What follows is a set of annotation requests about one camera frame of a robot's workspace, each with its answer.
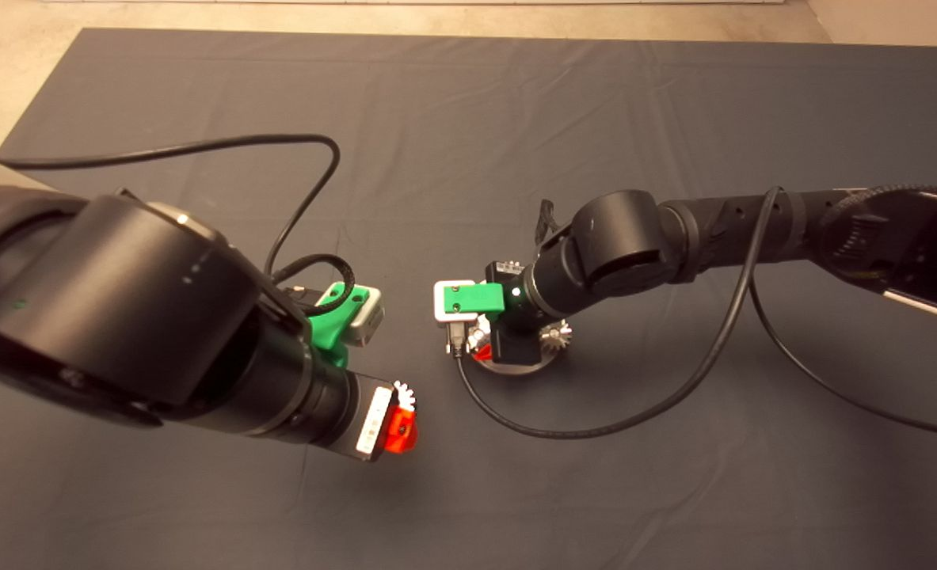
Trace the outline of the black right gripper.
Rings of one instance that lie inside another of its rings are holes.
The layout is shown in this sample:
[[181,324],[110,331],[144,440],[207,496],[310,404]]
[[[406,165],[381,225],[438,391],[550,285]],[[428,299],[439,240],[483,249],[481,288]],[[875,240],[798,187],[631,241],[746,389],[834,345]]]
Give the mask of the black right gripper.
[[486,281],[501,288],[503,310],[488,313],[491,343],[472,347],[476,362],[512,366],[536,365],[542,358],[539,330],[547,324],[547,302],[539,291],[536,262],[496,260],[484,271]]

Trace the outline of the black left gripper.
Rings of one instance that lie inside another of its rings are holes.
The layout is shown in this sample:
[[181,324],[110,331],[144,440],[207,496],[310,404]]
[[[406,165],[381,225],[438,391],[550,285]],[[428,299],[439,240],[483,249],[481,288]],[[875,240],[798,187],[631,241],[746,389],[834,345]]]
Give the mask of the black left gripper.
[[326,429],[310,444],[360,462],[374,462],[383,450],[404,454],[417,444],[417,412],[397,405],[397,386],[345,370],[328,397]]

